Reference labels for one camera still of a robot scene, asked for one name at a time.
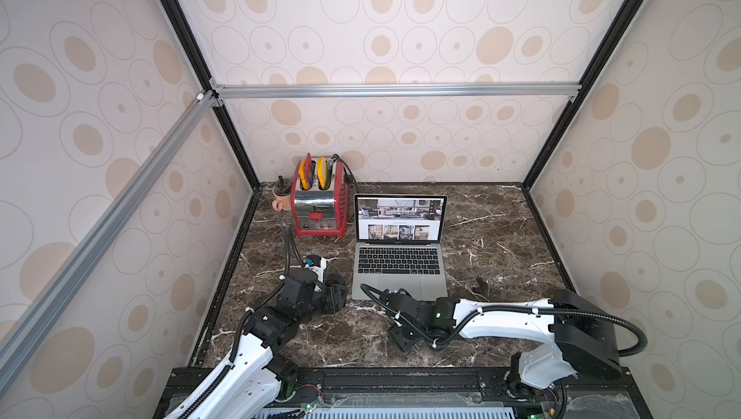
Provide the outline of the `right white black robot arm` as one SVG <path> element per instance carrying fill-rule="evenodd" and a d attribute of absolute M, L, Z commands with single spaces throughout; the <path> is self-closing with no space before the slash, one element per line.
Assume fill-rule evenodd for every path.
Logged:
<path fill-rule="evenodd" d="M 559 290 L 551 299 L 521 303 L 478 302 L 439 297 L 434 302 L 410 293 L 361 291 L 393 319 L 392 339 L 408 353 L 420 341 L 444 349 L 458 338 L 523 339 L 538 343 L 511 359 L 509 391 L 544 390 L 563 378 L 583 375 L 599 380 L 621 377 L 621 357 L 637 355 L 648 345 L 632 322 L 603 312 L 576 293 Z"/>

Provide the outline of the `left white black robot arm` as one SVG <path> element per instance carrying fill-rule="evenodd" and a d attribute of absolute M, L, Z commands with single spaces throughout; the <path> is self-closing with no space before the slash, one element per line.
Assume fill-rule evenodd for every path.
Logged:
<path fill-rule="evenodd" d="M 301 324 L 340 312 L 349 289 L 339 274 L 326 270 L 318 255 L 300 257 L 293 230 L 284 230 L 285 268 L 281 283 L 240 320 L 230 351 L 170 418 L 252 418 L 275 400 L 293 397 L 296 365 L 280 355 Z"/>

